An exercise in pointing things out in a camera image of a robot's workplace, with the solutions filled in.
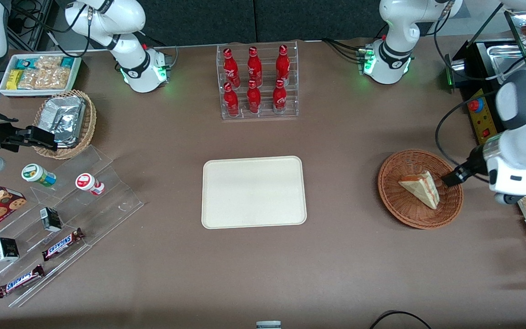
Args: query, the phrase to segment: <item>wicker basket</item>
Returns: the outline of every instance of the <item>wicker basket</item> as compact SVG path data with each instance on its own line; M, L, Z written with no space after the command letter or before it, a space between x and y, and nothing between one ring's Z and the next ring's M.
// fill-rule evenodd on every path
M62 94L52 96L52 98L67 96L80 96L86 101L86 108L84 111L84 118L82 118L82 125L79 136L79 144L77 144L77 146L71 149L58 149L56 151L51 151L46 148L34 147L36 149L36 152L38 152L38 154L40 154L41 156L46 156L48 158L54 158L58 160L70 159L84 151L84 149L90 144L90 141L92 140L92 135L95 133L96 124L95 105L92 104L90 98L84 92L81 92L79 90L63 92ZM40 110L36 114L36 119L34 120L35 126L38 125L38 122L40 121L40 115L42 115L42 110L44 110L44 104L40 106Z
M433 210L399 185L401 177L430 172L440 193L440 204ZM448 225L462 209L462 186L447 187L441 180L453 169L440 157L423 150L411 149L390 156L381 166L378 186L384 205L401 222L421 229Z

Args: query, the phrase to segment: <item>clear acrylic shelf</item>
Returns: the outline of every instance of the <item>clear acrylic shelf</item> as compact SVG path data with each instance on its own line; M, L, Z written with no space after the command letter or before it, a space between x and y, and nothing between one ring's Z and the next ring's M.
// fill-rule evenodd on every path
M2 303L8 304L9 307L23 305L90 250L96 242L143 206L133 190L123 183L109 166L110 163L109 158L93 146L89 146L85 152L52 170L58 177L56 184L59 185L54 185L56 189L34 187L37 198L28 198L29 203L26 204L31 206L21 208L26 210L0 229L0 237L16 240L20 254L19 260L15 262L0 262L0 286L31 271L38 264L42 264L46 272L45 277L15 290L3 298ZM83 172L93 174L105 184L103 194L94 196L75 187L75 178ZM40 221L40 209L44 207L58 211L63 224L61 231L53 233L44 230ZM42 252L77 228L82 229L85 237L56 258L44 262Z
M288 46L289 57L289 84L285 86L285 91L288 93L285 102L286 111L284 114L275 114L273 112L273 90L275 89L276 69L275 61L279 56L279 47L284 44ZM249 104L247 101L247 90L249 73L247 69L247 62L249 60L249 47L257 47L259 59L263 65L263 85L259 87L261 91L261 111L258 114L253 114L249 111ZM232 50L232 57L236 60L238 65L238 75L241 78L241 85L235 89L238 96L238 117L231 117L228 115L225 107L225 90L223 85L227 82L225 75L225 57L223 50L230 48ZM269 42L269 43L253 43L253 44L226 44L217 46L216 48L216 66L219 78L219 93L221 95L221 114L223 119L258 119L258 118L283 118L296 117L299 115L299 63L298 63L298 43L297 42Z

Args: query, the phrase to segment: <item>white tray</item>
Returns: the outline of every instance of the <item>white tray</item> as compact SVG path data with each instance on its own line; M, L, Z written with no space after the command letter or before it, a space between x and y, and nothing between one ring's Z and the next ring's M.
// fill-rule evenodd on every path
M300 225L305 222L297 156L211 160L202 176L202 225L208 229Z
M50 95L57 95L61 92L69 91L73 89L74 82L77 79L77 73L79 73L80 64L82 62L81 58L75 58L73 62L73 66L70 69L70 75L68 76L68 81L66 83L66 87L64 89L38 89L38 90L8 90L6 89L5 85L9 79L9 73L12 69L15 68L15 64L17 63L18 59L26 59L26 58L38 58L40 56L63 56L66 57L63 53L31 53L31 54L18 54L13 55L9 59L9 63L7 68L5 69L4 77L1 80L0 83L0 93L3 96L8 97L35 97L35 96L50 96Z

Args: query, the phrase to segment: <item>table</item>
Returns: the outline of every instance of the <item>table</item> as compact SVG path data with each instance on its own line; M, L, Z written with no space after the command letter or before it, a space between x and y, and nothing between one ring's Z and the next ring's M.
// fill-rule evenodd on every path
M441 37L445 52L465 37ZM223 122L216 47L182 48L172 81L136 94L108 52L87 54L75 88L96 105L93 144L147 204L22 308L0 302L6 328L368 328L387 310L440 328L526 328L526 227L483 183L465 185L461 215L420 231L399 223L376 189L393 152L437 153L434 130L461 102L431 38L422 38L395 85L360 77L318 42L299 42L300 116ZM2 97L0 112L29 125L42 99ZM441 133L450 155L474 147L468 116ZM0 185L29 189L30 162L61 162L23 148L0 151ZM307 221L290 227L207 230L202 166L212 159L299 156ZM417 321L394 316L381 328Z

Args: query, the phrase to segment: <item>red bottle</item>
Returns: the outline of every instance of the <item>red bottle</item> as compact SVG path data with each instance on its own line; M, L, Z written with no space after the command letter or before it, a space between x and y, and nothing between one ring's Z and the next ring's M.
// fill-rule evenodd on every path
M249 80L249 90L247 90L247 99L249 100L249 111L253 114L259 113L261 107L261 92L257 88L257 82Z
M238 76L237 62L232 58L232 52L229 48L223 50L223 55L225 56L225 74L227 81L236 89L241 85L241 78Z
M275 90L273 90L273 111L275 114L285 113L285 101L288 98L288 93L284 88L284 81L277 79L275 82Z
M261 87L263 85L263 66L255 47L249 48L247 67L249 68L249 79L253 79L257 83L257 87Z
M225 106L227 108L228 115L231 117L238 116L238 97L236 92L232 90L230 83L225 83Z
M277 79L284 81L284 86L289 84L289 58L288 46L282 44L279 47L279 57L275 62L275 69L277 70Z

